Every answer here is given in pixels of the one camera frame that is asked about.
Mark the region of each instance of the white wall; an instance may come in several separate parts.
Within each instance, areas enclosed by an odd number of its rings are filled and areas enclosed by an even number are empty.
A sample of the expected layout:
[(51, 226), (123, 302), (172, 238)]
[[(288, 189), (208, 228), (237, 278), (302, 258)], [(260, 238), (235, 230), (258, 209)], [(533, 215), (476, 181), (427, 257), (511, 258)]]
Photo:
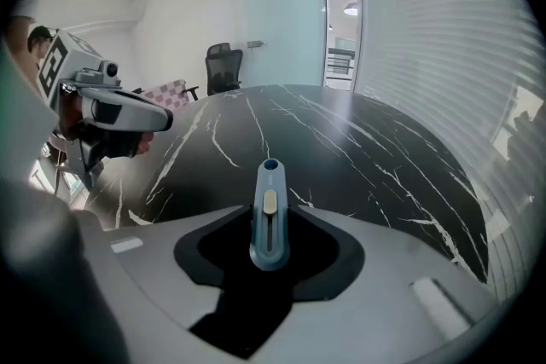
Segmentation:
[(240, 0), (147, 0), (134, 30), (138, 59), (151, 85), (177, 78), (206, 96), (206, 50), (241, 46)]
[(133, 0), (38, 0), (37, 19), (49, 27), (105, 20), (134, 20)]
[(208, 47), (229, 42), (246, 48), (243, 0), (138, 0), (140, 21), (134, 38), (139, 63), (152, 85), (177, 78), (199, 86), (206, 96)]
[(119, 64), (118, 78), (126, 90), (147, 88), (149, 75), (142, 74), (133, 44), (132, 30), (128, 26), (82, 32), (78, 37), (87, 41), (101, 56)]
[[(543, 115), (534, 118), (546, 65), (537, 23), (525, 0), (363, 3), (355, 91), (420, 121), (459, 159), (487, 221), (491, 281), (505, 298), (525, 284), (545, 226), (546, 126)], [(523, 108), (531, 122), (507, 134)]]

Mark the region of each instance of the ceiling light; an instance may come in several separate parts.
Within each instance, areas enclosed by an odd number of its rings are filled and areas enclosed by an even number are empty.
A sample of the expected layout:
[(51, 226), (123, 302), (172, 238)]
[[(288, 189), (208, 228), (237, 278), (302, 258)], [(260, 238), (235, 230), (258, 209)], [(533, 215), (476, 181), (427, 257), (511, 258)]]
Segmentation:
[(345, 6), (345, 9), (343, 12), (347, 15), (358, 15), (358, 5), (356, 2), (351, 2), (347, 6)]

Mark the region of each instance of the frosted glass panel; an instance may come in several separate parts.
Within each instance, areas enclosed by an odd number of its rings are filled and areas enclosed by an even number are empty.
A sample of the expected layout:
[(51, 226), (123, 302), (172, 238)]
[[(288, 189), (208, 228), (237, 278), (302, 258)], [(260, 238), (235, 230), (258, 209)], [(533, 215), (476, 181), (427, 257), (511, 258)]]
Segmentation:
[(326, 0), (244, 0), (247, 41), (242, 86), (321, 85), (326, 36)]

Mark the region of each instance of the blue handle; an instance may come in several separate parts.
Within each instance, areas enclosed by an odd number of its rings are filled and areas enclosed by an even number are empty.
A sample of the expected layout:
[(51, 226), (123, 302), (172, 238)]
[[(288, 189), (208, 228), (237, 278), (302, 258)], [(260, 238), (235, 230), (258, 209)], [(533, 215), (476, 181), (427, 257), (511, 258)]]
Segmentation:
[(276, 159), (258, 168), (249, 251), (254, 265), (264, 271), (281, 269), (290, 258), (287, 184), (284, 166)]

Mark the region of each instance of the checkered pattern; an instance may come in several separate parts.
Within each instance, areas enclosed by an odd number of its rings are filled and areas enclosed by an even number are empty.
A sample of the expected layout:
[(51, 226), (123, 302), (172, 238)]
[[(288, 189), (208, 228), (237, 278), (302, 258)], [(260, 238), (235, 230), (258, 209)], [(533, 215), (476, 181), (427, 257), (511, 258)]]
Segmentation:
[(151, 90), (145, 90), (143, 95), (164, 108), (176, 111), (189, 103), (188, 93), (183, 93), (185, 90), (186, 81), (178, 79)]

